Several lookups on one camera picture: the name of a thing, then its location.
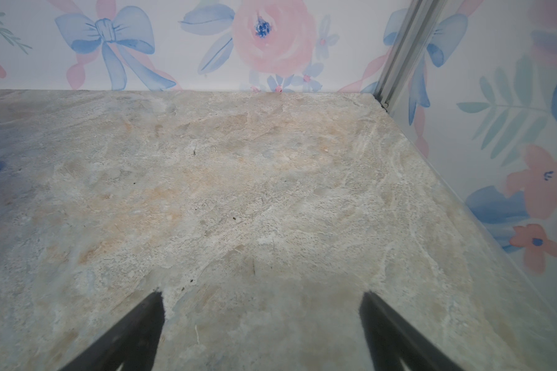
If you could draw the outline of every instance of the wall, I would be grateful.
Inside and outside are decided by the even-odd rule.
[[[369,91],[408,4],[0,0],[0,88]]]
[[[557,311],[557,0],[448,2],[393,107]]]

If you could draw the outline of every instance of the blue flower center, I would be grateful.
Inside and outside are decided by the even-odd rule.
[[[270,23],[258,17],[258,24],[256,25],[256,36],[263,39],[270,33],[270,30],[272,30],[272,27],[270,27]]]

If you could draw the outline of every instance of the floor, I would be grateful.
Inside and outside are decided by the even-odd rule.
[[[369,94],[0,91],[0,370],[148,293],[155,370],[370,370],[379,293],[466,370],[557,370],[557,320]]]

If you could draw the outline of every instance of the large pink rose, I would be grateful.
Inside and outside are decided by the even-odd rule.
[[[244,0],[233,20],[233,44],[254,70],[287,77],[312,59],[315,21],[303,0]]]

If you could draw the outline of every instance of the stone surface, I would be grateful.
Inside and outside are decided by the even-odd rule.
[[[163,290],[156,370],[369,370],[373,290],[466,370],[557,320],[369,94],[0,91],[0,370]]]

